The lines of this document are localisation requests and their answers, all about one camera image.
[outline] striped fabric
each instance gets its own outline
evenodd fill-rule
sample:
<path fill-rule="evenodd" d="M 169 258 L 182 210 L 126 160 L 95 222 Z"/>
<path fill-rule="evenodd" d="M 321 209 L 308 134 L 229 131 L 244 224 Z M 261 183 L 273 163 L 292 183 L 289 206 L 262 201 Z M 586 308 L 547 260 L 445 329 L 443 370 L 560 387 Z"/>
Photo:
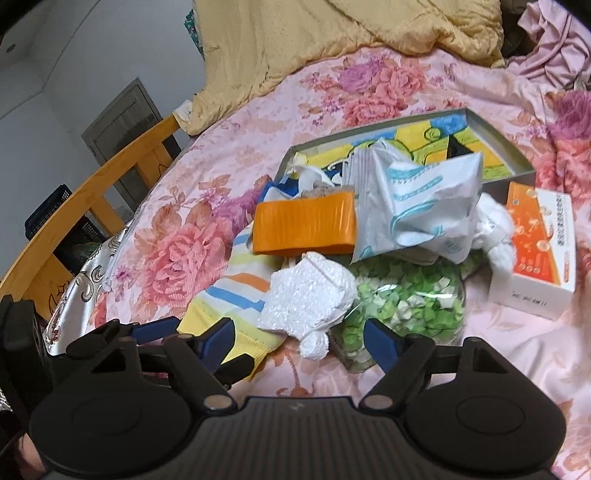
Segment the striped fabric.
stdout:
<path fill-rule="evenodd" d="M 285 340 L 284 334 L 254 326 L 265 306 L 271 275 L 281 268 L 283 258 L 253 255 L 249 249 L 251 233 L 252 223 L 234 239 L 224 276 L 195 296 L 178 331 L 200 335 L 220 318 L 230 317 L 236 326 L 236 342 L 226 360 L 247 353 L 255 359 L 256 369 Z"/>

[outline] orange package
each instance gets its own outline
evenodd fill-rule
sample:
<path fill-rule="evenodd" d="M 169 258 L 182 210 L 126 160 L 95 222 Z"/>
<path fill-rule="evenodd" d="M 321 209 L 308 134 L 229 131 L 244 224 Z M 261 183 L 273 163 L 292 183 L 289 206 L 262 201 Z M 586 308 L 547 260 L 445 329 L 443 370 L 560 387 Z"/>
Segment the orange package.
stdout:
<path fill-rule="evenodd" d="M 551 320 L 568 308 L 576 285 L 574 214 L 569 195 L 509 185 L 517 261 L 509 279 L 492 277 L 489 299 Z"/>
<path fill-rule="evenodd" d="M 309 251 L 350 254 L 357 237 L 353 192 L 260 203 L 254 222 L 252 251 L 255 254 L 283 257 Z"/>

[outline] metal screw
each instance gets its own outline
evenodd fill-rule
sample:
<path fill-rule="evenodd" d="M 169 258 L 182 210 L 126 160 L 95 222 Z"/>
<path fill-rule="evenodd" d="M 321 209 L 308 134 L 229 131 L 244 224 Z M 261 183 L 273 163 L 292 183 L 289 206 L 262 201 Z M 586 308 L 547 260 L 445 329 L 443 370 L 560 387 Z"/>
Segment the metal screw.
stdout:
<path fill-rule="evenodd" d="M 203 405 L 209 410 L 226 410 L 232 406 L 232 403 L 232 399 L 225 395 L 209 395 L 203 400 Z"/>
<path fill-rule="evenodd" d="M 370 395 L 364 399 L 363 403 L 372 410 L 386 410 L 394 405 L 392 399 L 386 395 Z"/>

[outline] pink blanket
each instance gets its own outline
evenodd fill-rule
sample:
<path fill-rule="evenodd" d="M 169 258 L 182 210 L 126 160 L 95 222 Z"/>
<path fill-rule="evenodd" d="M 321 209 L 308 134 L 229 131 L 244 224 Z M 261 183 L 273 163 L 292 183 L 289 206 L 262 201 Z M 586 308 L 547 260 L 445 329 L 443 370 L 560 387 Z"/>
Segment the pink blanket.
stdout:
<path fill-rule="evenodd" d="M 487 302 L 488 279 L 469 281 L 466 335 L 485 338 L 524 371 L 569 420 L 555 472 L 591 475 L 591 93 L 556 93 L 506 70 L 472 66 L 436 50 L 419 59 L 386 48 L 325 60 L 286 78 L 208 129 L 156 186 L 120 247 L 111 292 L 88 329 L 106 318 L 149 322 L 182 316 L 191 298 L 223 272 L 232 238 L 252 218 L 255 199 L 287 148 L 312 138 L 400 115 L 467 105 L 516 144 L 538 170 L 538 184 L 573 196 L 579 283 L 559 322 Z M 299 357 L 289 340 L 253 379 L 246 395 L 351 395 L 382 375 L 350 375 L 333 356 Z"/>
<path fill-rule="evenodd" d="M 584 82 L 591 75 L 591 33 L 554 0 L 527 5 L 519 19 L 536 43 L 533 51 L 509 59 L 508 69 L 538 82 L 564 88 L 580 74 Z"/>

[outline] black plastic basket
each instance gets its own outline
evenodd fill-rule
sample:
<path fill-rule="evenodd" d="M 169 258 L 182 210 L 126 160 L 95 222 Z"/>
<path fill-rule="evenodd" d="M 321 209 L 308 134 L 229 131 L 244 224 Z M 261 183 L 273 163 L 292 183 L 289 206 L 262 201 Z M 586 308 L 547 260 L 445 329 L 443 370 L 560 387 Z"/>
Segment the black plastic basket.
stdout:
<path fill-rule="evenodd" d="M 35 236 L 43 224 L 71 195 L 72 191 L 67 186 L 60 185 L 39 205 L 37 210 L 25 222 L 25 236 L 28 240 Z M 74 228 L 70 230 L 53 253 L 72 275 L 78 275 L 84 266 L 85 260 L 80 258 L 80 255 L 74 254 L 75 247 L 88 243 L 101 244 L 106 240 L 100 230 L 84 216 L 78 220 L 78 223 L 74 225 Z"/>

